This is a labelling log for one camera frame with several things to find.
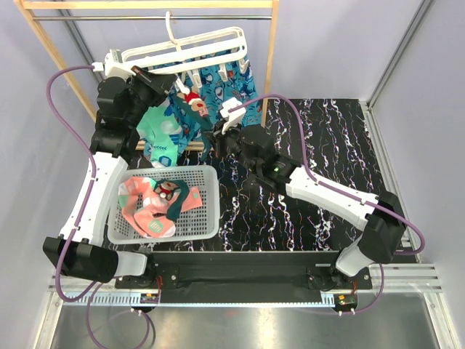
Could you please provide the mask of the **white plastic clip hanger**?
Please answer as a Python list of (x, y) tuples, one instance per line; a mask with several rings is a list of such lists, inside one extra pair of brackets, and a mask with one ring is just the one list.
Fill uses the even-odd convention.
[(216, 67), (223, 82), (229, 79), (228, 63), (235, 63), (242, 74), (248, 70), (248, 47), (242, 28), (232, 26), (176, 39), (169, 12), (165, 15), (165, 26), (168, 41), (121, 51), (123, 61), (130, 68), (136, 65), (151, 73), (186, 73), (197, 87), (201, 86), (202, 68)]

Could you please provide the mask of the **mint sock with blue logo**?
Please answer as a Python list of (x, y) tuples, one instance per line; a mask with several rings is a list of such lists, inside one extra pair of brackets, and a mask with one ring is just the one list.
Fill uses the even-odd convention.
[(177, 165), (182, 131), (171, 107), (150, 108), (144, 116), (145, 155), (153, 167)]

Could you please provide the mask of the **plain dark green sock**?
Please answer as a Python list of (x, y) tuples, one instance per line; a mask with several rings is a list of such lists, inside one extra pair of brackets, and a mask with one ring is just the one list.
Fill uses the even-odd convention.
[(173, 222), (176, 221), (182, 211), (182, 205), (190, 192), (187, 183), (183, 180), (169, 181), (162, 179), (155, 184), (153, 191), (169, 204), (166, 218)]

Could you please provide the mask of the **pink sock front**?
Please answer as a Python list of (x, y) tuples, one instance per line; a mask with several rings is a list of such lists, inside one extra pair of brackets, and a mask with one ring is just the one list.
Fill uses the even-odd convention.
[[(131, 177), (119, 185), (118, 202), (121, 213), (133, 229), (135, 228), (133, 215), (137, 210), (146, 206), (168, 209), (168, 202), (153, 191), (158, 181), (160, 180), (154, 180), (151, 177)], [(189, 186), (189, 189), (190, 192), (182, 205), (180, 214), (203, 206), (199, 189), (195, 186)]]

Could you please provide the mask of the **pink sock end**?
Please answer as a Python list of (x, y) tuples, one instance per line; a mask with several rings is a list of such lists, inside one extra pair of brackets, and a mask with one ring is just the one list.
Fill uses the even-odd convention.
[(144, 237), (168, 238), (176, 232), (175, 224), (166, 216), (167, 208), (146, 206), (137, 210), (134, 215), (135, 230)]

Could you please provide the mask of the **green reindeer sock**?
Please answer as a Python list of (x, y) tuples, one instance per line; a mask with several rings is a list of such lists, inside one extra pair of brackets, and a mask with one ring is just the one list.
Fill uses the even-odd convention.
[[(184, 92), (177, 92), (175, 101), (187, 115), (189, 115), (197, 124), (199, 124), (201, 139), (202, 132), (213, 131), (213, 124), (210, 120), (208, 106), (201, 98), (196, 87), (186, 87)], [(206, 158), (207, 156), (202, 156), (201, 153), (201, 161), (205, 161)]]

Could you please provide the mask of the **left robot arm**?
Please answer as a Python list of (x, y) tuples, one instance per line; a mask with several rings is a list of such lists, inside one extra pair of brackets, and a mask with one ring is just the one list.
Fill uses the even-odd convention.
[(137, 125), (149, 108), (166, 100), (176, 80), (174, 74), (133, 66), (123, 76), (99, 83), (94, 134), (89, 143), (78, 140), (89, 157), (81, 191), (59, 235), (43, 243), (57, 273), (102, 283), (130, 275), (142, 288), (155, 283), (157, 270), (145, 256), (103, 247), (104, 229), (118, 184), (136, 152)]

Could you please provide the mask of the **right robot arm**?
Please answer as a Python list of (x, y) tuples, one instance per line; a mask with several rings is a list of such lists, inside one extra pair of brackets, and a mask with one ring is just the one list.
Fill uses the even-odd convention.
[(406, 229), (399, 198), (384, 190), (364, 193), (316, 174), (303, 164), (279, 153), (275, 139), (259, 125), (221, 126), (203, 133), (218, 157), (232, 156), (263, 188), (314, 204), (351, 223), (361, 234), (343, 248), (330, 269), (330, 280), (346, 288), (365, 267), (390, 263)]

